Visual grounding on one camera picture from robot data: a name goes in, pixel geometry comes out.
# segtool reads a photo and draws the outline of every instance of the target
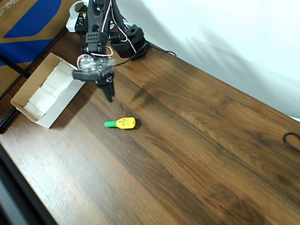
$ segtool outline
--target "white wall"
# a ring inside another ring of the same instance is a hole
[[[118,0],[146,38],[300,118],[300,1]]]

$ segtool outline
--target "white wire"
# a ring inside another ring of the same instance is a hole
[[[128,41],[133,49],[133,51],[136,53],[136,49],[135,47],[133,46],[133,44],[131,43],[131,41],[128,39],[127,35],[122,31],[122,29],[118,26],[116,20],[114,19],[114,16],[113,16],[113,7],[112,7],[112,19],[114,21],[114,23],[116,24],[116,26],[118,27],[119,31],[121,31],[121,33],[126,37],[126,40],[122,40],[121,42],[126,42]]]
[[[103,21],[103,24],[102,24],[101,33],[103,33],[103,31],[104,31],[105,23],[106,23],[108,13],[109,13],[109,9],[111,8],[111,6],[112,6],[112,0],[109,1],[108,9],[106,11],[105,18],[104,18],[104,21]]]
[[[82,58],[83,56],[92,57],[92,56],[90,56],[90,55],[88,55],[88,54],[82,54],[82,55],[78,56],[78,58],[77,58],[77,68],[78,68],[78,69],[80,69],[79,63],[80,63],[80,60],[81,60],[81,58]]]
[[[96,54],[96,53],[91,53],[91,55],[94,55],[94,56],[101,56],[101,57],[109,57],[109,56],[113,56],[113,50],[112,50],[112,48],[109,47],[109,46],[106,46],[106,48],[108,48],[108,49],[111,51],[111,53],[110,53],[109,55],[102,55],[102,54]]]

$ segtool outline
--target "cable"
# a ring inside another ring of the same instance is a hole
[[[147,45],[149,45],[147,42],[133,55],[133,56],[131,56],[128,60],[126,60],[126,61],[124,61],[124,62],[121,62],[121,63],[119,63],[119,64],[116,64],[116,65],[114,65],[114,66],[112,66],[112,67],[118,67],[118,66],[121,66],[121,65],[123,65],[123,64],[125,64],[125,63],[127,63],[127,62],[129,62],[130,60],[132,60],[141,50],[143,50]]]
[[[91,55],[94,55],[94,56],[101,56],[101,57],[110,57],[110,56],[113,56],[113,50],[112,50],[112,48],[109,47],[109,46],[105,46],[105,47],[108,48],[108,49],[111,51],[111,53],[110,53],[109,55],[96,54],[96,53],[91,53]]]
[[[131,45],[133,51],[136,53],[135,47],[133,46],[133,44],[131,43],[131,41],[128,39],[127,35],[124,33],[124,31],[122,31],[122,29],[118,26],[116,20],[114,19],[114,16],[113,16],[113,7],[112,7],[112,19],[113,19],[115,25],[118,27],[119,31],[121,31],[121,33],[126,37],[126,40],[121,41],[121,42],[126,42],[126,41],[128,41],[128,42],[130,43],[130,45]]]
[[[296,137],[299,139],[299,141],[300,141],[300,135],[295,134],[295,133],[287,133],[287,134],[285,134],[284,137],[283,137],[283,141],[284,141],[284,143],[285,143],[289,148],[291,148],[291,149],[295,150],[296,152],[299,152],[299,153],[300,153],[300,149],[295,148],[294,146],[292,146],[292,145],[287,141],[287,137],[288,137],[288,136],[291,136],[291,135],[296,136]]]
[[[173,54],[174,56],[177,57],[177,54],[176,54],[175,52],[167,51],[167,50],[164,50],[164,49],[160,49],[160,48],[158,48],[158,47],[152,45],[149,41],[147,41],[147,43],[148,43],[149,46],[152,47],[152,48],[155,48],[155,49],[157,49],[157,50],[159,50],[159,51],[162,51],[162,52],[165,52],[165,53],[171,53],[171,54]]]
[[[106,20],[108,18],[108,13],[109,13],[109,10],[110,10],[111,6],[112,6],[112,0],[109,1],[108,9],[106,11],[105,18],[104,18],[104,21],[103,21],[103,24],[102,24],[101,33],[104,32],[105,23],[106,23]]]

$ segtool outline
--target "white paper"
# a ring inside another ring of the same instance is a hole
[[[31,115],[34,116],[37,120],[43,117],[43,113],[39,111],[31,102],[28,102],[24,109],[28,112],[30,112]]]
[[[47,91],[50,95],[52,95],[55,98],[59,98],[59,96],[61,95],[61,91],[51,87],[50,85],[48,85],[47,83],[44,83],[41,87],[41,89]]]
[[[46,114],[48,110],[54,105],[57,99],[50,95],[47,91],[39,88],[29,99],[37,110]]]
[[[62,93],[70,85],[72,80],[72,75],[68,75],[56,67],[48,76],[45,83]]]

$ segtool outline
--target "robotic arm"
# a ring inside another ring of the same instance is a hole
[[[82,2],[88,5],[88,12],[74,12],[75,5]],[[78,58],[78,70],[74,70],[73,78],[95,82],[104,91],[107,100],[112,102],[114,65],[111,64],[110,57],[113,52],[107,46],[107,42],[111,41],[111,47],[121,58],[134,60],[147,52],[148,45],[143,30],[136,25],[124,24],[125,19],[117,7],[116,0],[89,0],[88,4],[87,1],[79,1],[72,7],[67,28],[71,32],[86,36],[86,45],[82,47],[83,55]],[[88,66],[81,67],[82,59],[89,62]]]

